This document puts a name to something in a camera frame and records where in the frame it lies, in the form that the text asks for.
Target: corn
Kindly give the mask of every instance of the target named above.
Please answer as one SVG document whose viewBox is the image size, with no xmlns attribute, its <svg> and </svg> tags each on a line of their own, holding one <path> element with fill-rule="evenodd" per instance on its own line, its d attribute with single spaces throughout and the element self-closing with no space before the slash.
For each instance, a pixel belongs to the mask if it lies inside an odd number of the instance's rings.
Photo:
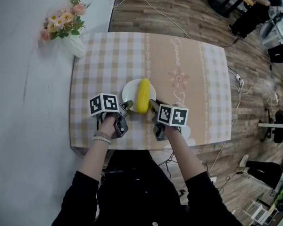
<svg viewBox="0 0 283 226">
<path fill-rule="evenodd" d="M 150 82 L 148 79 L 142 79 L 140 82 L 140 87 L 138 89 L 137 97 L 137 112 L 140 114 L 145 114 L 148 111 L 150 100 Z"/>
</svg>

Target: pink flower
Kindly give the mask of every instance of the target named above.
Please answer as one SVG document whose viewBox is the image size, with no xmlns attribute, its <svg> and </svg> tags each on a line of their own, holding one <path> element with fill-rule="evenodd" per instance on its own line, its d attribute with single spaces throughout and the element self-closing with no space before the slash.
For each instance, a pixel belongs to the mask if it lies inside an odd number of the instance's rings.
<svg viewBox="0 0 283 226">
<path fill-rule="evenodd" d="M 48 32 L 47 29 L 42 29 L 40 32 L 40 39 L 43 41 L 50 40 L 50 32 Z"/>
<path fill-rule="evenodd" d="M 78 15 L 84 15 L 86 13 L 86 8 L 82 3 L 79 3 L 72 8 L 72 12 Z"/>
</svg>

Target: flower vase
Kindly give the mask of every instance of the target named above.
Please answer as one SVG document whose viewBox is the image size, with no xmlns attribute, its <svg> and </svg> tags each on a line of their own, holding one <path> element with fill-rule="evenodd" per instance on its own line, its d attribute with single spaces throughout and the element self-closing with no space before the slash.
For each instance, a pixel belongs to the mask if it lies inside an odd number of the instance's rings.
<svg viewBox="0 0 283 226">
<path fill-rule="evenodd" d="M 87 48 L 83 44 L 79 35 L 69 34 L 67 37 L 64 37 L 62 41 L 65 48 L 74 56 L 82 58 L 86 54 Z"/>
</svg>

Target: white sneaker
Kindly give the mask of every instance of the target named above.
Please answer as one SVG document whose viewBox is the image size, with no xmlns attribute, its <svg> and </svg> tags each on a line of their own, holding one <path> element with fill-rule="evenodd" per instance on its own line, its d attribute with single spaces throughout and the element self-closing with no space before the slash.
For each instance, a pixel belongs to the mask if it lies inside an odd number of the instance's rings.
<svg viewBox="0 0 283 226">
<path fill-rule="evenodd" d="M 249 156 L 247 154 L 244 155 L 242 160 L 241 160 L 241 162 L 240 162 L 240 164 L 239 164 L 239 167 L 241 167 L 241 168 L 245 167 L 246 166 L 246 162 L 248 161 L 248 159 L 249 159 Z"/>
</svg>

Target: table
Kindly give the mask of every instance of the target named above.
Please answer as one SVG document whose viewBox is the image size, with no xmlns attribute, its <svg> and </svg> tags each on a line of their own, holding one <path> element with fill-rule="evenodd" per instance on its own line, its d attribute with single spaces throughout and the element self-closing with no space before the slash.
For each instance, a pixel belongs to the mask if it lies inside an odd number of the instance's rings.
<svg viewBox="0 0 283 226">
<path fill-rule="evenodd" d="M 229 1 L 230 0 L 224 0 L 224 2 L 221 3 L 217 0 L 208 0 L 208 3 L 218 14 L 224 17 L 229 17 L 230 13 L 233 12 L 234 9 L 236 9 L 243 1 L 251 6 L 254 5 L 254 2 L 252 0 L 237 0 L 228 10 L 225 10 L 225 6 Z"/>
<path fill-rule="evenodd" d="M 231 138 L 231 92 L 223 48 L 195 40 L 150 33 L 109 32 L 85 34 L 83 58 L 76 58 L 70 95 L 72 148 L 88 148 L 96 130 L 89 116 L 89 98 L 98 93 L 118 96 L 126 83 L 148 78 L 157 99 L 190 109 L 182 128 L 189 146 Z M 112 141 L 110 149 L 165 149 L 156 141 L 153 115 L 129 111 L 129 131 Z"/>
</svg>

